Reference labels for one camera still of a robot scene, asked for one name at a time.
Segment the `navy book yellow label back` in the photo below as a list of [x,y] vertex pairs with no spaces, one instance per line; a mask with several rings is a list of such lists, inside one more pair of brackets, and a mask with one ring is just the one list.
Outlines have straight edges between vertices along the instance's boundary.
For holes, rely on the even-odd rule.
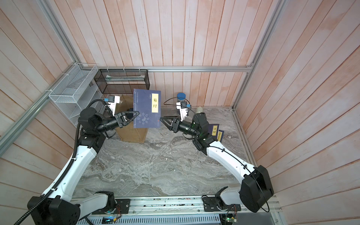
[[133,109],[139,112],[133,120],[134,128],[159,128],[161,91],[134,89],[133,97]]

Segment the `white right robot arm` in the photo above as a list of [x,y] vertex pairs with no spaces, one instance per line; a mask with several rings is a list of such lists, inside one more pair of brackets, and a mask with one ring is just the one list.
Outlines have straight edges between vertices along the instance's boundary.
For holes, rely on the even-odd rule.
[[225,186],[216,193],[216,205],[226,206],[243,204],[251,212],[258,212],[274,195],[267,169],[254,166],[236,156],[209,132],[209,122],[205,113],[194,115],[192,122],[182,121],[179,117],[167,116],[160,121],[172,132],[190,135],[194,146],[219,162],[239,182],[235,186]]

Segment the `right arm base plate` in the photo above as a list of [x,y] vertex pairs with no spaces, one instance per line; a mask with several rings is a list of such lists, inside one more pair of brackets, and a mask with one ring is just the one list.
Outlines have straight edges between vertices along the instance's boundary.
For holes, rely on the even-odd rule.
[[201,197],[205,212],[240,212],[239,204],[226,205],[220,197],[203,195]]

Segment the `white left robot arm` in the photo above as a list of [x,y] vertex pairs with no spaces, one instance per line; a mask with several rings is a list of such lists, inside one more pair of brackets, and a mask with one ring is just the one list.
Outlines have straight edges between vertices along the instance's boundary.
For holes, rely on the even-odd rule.
[[126,111],[106,118],[95,108],[82,110],[71,158],[52,185],[41,196],[30,199],[28,211],[16,224],[31,216],[36,225],[75,225],[98,210],[107,214],[114,213],[117,202],[111,191],[98,191],[77,202],[71,200],[84,171],[102,148],[105,133],[129,125],[138,115],[138,111]]

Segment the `tan canvas bag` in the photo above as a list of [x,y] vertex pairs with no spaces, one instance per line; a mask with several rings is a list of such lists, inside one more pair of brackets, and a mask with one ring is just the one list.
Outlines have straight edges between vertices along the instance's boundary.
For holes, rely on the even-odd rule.
[[[117,103],[115,107],[115,114],[125,111],[133,111],[133,96],[120,96],[120,102]],[[148,129],[134,128],[134,121],[135,120],[125,127],[116,128],[117,134],[124,142],[144,143]]]

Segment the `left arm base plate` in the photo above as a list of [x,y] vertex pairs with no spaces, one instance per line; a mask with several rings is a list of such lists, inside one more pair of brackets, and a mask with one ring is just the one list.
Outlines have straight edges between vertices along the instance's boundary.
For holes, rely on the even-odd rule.
[[122,215],[122,214],[128,214],[129,207],[130,207],[130,199],[115,199],[116,205],[112,210],[105,210],[100,209],[95,212],[93,212],[93,215],[98,214],[109,214],[109,215]]

